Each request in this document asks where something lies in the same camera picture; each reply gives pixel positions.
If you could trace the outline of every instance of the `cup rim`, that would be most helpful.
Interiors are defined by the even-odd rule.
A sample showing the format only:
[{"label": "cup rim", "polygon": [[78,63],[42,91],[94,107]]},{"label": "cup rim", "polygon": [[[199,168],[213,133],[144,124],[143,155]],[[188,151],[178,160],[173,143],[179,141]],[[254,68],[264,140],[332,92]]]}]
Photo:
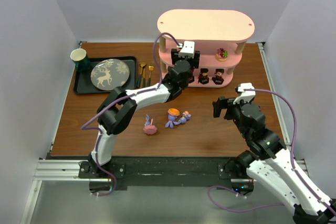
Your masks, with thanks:
[{"label": "cup rim", "polygon": [[86,54],[87,53],[84,49],[77,48],[71,52],[70,59],[73,61],[80,61],[85,58]]}]

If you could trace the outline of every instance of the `round plate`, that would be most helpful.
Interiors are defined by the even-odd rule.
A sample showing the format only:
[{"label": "round plate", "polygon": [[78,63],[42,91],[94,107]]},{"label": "round plate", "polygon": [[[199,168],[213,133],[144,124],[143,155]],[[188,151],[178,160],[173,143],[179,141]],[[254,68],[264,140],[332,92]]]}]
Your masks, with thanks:
[{"label": "round plate", "polygon": [[92,84],[101,90],[110,91],[123,86],[130,76],[127,64],[118,59],[103,60],[91,72]]}]

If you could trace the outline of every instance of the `white deer design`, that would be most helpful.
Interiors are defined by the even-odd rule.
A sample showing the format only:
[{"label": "white deer design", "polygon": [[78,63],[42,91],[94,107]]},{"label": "white deer design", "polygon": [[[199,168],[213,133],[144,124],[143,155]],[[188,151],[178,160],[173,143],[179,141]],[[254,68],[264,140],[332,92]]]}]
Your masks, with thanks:
[{"label": "white deer design", "polygon": [[103,64],[103,65],[101,65],[97,68],[97,70],[99,72],[105,73],[104,76],[101,76],[101,77],[97,78],[97,80],[98,80],[97,86],[99,86],[99,84],[101,84],[103,87],[105,87],[104,84],[103,84],[104,81],[107,81],[107,83],[109,85],[111,84],[112,78],[111,78],[110,70],[108,69],[108,67],[110,67],[111,65],[112,65],[112,62],[107,61],[105,64]]}]

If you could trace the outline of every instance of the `black tray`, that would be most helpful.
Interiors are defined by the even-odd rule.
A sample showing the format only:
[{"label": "black tray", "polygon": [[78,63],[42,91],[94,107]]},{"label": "black tray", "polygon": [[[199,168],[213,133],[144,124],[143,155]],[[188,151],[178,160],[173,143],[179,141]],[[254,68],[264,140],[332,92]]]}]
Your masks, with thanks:
[{"label": "black tray", "polygon": [[127,64],[130,69],[130,77],[122,86],[125,89],[134,89],[136,86],[137,75],[137,59],[135,56],[119,56],[119,57],[104,57],[90,58],[91,69],[84,72],[76,72],[75,84],[73,90],[76,94],[94,94],[94,93],[109,93],[110,91],[97,89],[91,82],[91,71],[101,61],[106,59],[118,59]]}]

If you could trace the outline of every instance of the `orange hat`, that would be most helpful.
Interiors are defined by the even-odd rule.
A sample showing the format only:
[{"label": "orange hat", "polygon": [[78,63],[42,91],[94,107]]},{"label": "orange hat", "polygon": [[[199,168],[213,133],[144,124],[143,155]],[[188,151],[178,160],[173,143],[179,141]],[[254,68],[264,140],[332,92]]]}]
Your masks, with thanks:
[{"label": "orange hat", "polygon": [[177,109],[168,109],[168,114],[169,115],[179,116],[180,112]]}]

